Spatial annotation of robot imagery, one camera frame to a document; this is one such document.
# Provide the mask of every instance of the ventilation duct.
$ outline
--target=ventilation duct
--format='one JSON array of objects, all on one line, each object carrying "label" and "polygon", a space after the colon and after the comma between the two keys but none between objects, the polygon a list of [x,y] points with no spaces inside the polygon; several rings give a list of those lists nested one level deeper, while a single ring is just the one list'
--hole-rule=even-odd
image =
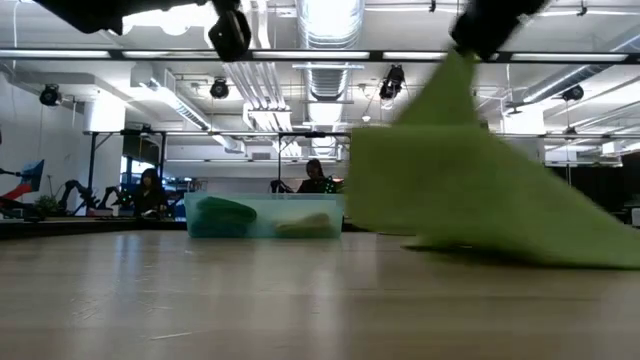
[{"label": "ventilation duct", "polygon": [[[602,46],[601,52],[637,52],[640,48],[640,26],[635,26],[614,40]],[[579,83],[609,69],[613,65],[568,66],[554,75],[530,86],[514,92],[512,106],[535,104],[554,95],[564,92]],[[488,101],[481,106],[484,109],[495,109],[500,106],[499,100]]]},{"label": "ventilation duct", "polygon": [[[343,50],[356,47],[364,20],[364,0],[298,0],[298,29],[305,49]],[[337,102],[345,100],[351,71],[318,68],[305,70],[309,99]],[[340,120],[342,104],[309,104],[309,120],[317,125],[332,125]],[[322,140],[314,139],[312,146]]]},{"label": "ventilation duct", "polygon": [[[147,88],[150,94],[153,95],[153,99],[162,101],[169,105],[173,110],[178,113],[182,118],[189,121],[191,124],[203,131],[221,131],[211,124],[209,118],[203,114],[198,107],[193,105],[187,98],[179,94],[176,89],[175,76],[170,71],[165,70],[164,81],[159,83],[154,78],[150,78],[148,82],[142,82],[139,77],[135,78],[136,81],[140,81],[138,86]],[[236,140],[230,136],[213,135],[213,139],[224,146],[225,152],[230,154],[244,154],[246,153],[246,145],[243,141]]]},{"label": "ventilation duct", "polygon": [[[257,0],[257,34],[252,37],[252,48],[270,49],[269,34],[267,32],[268,8],[266,0]],[[253,23],[253,8],[251,1],[242,0],[242,8],[247,19]],[[258,130],[262,131],[293,131],[289,107],[284,99],[284,92],[280,86],[275,63],[247,63],[236,62],[223,64],[224,70],[236,85],[245,100],[242,119],[250,129],[254,128],[252,119]],[[279,142],[273,146],[279,151]],[[286,147],[282,144],[282,153],[287,157],[301,156],[301,148],[296,141]]]}]

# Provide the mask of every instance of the wooden surface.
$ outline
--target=wooden surface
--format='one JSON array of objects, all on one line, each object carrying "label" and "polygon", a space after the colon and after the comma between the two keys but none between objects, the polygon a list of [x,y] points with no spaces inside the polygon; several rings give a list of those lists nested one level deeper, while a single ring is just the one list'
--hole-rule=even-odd
[{"label": "wooden surface", "polygon": [[2,359],[639,359],[640,273],[452,262],[402,238],[0,243]]}]

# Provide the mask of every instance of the green object in bin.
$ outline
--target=green object in bin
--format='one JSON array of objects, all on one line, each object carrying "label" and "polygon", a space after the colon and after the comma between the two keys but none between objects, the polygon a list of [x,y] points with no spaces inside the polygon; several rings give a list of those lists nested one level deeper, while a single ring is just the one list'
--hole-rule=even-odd
[{"label": "green object in bin", "polygon": [[303,219],[275,224],[275,233],[279,238],[330,239],[339,235],[331,225],[329,215],[313,214]]},{"label": "green object in bin", "polygon": [[640,268],[640,233],[480,128],[473,59],[451,52],[391,128],[354,129],[347,213],[413,249]]},{"label": "green object in bin", "polygon": [[242,238],[257,218],[251,207],[217,197],[198,201],[196,208],[189,233],[197,237]]}]

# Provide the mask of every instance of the woman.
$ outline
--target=woman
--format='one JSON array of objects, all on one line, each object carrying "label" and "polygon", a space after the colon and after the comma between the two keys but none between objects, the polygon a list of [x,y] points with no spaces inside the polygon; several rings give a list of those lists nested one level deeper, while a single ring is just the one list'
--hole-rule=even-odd
[{"label": "woman", "polygon": [[142,216],[149,210],[163,212],[167,210],[167,196],[156,169],[147,169],[142,173],[140,185],[133,194],[134,216]]},{"label": "woman", "polygon": [[309,160],[309,162],[307,163],[307,175],[309,176],[309,179],[302,182],[300,188],[298,189],[298,193],[335,193],[335,185],[333,184],[333,181],[324,177],[324,172],[322,171],[322,164],[320,164],[320,160]]}]

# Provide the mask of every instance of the plastic storage container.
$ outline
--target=plastic storage container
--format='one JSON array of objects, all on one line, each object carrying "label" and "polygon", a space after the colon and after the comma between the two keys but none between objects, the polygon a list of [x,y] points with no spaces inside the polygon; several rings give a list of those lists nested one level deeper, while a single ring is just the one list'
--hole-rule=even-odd
[{"label": "plastic storage container", "polygon": [[334,194],[185,194],[193,238],[339,238],[344,199]]}]

